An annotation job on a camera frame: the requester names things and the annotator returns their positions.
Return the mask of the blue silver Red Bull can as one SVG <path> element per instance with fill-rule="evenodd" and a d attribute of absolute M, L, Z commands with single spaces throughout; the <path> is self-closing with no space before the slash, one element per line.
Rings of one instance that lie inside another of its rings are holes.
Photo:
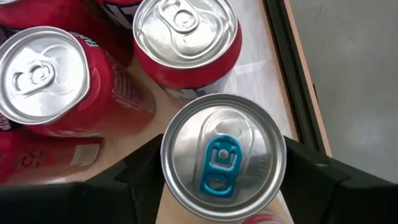
<path fill-rule="evenodd" d="M 214 93 L 185 105 L 163 135 L 167 187 L 187 210 L 236 222 L 269 205 L 282 185 L 287 148 L 271 115 L 257 103 Z"/>

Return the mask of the wooden shelf with black frame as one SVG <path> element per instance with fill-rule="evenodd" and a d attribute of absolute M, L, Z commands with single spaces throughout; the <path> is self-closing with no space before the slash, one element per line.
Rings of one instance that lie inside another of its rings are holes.
<path fill-rule="evenodd" d="M 128 154 L 143 148 L 146 143 L 163 133 L 175 113 L 187 103 L 184 99 L 169 98 L 165 91 L 151 79 L 133 59 L 127 74 L 141 86 L 141 90 L 128 92 L 121 82 L 115 84 L 122 105 L 138 112 L 150 111 L 153 118 L 136 127 L 137 118 L 128 115 L 128 121 L 110 131 L 105 136 L 97 160 L 88 168 L 61 170 L 56 180 L 65 182 L 85 181 L 119 162 Z M 275 57 L 240 56 L 232 71 L 225 78 L 226 86 L 222 92 L 237 93 L 254 100 L 270 112 L 282 133 L 294 140 L 299 139 L 295 118 L 287 96 L 287 87 L 282 78 L 282 69 Z M 210 224 L 203 218 L 191 214 L 172 198 L 168 189 L 163 189 L 160 211 L 155 216 L 156 224 Z"/>

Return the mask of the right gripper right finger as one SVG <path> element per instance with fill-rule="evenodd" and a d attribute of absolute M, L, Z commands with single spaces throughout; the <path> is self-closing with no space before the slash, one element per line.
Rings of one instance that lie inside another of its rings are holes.
<path fill-rule="evenodd" d="M 398 224 L 398 184 L 285 138 L 281 186 L 295 224 Z"/>

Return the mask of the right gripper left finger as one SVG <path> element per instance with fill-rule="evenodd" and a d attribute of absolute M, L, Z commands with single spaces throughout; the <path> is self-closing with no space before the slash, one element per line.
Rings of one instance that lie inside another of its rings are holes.
<path fill-rule="evenodd" d="M 0 224 L 155 224 L 162 135 L 84 182 L 0 187 Z"/>

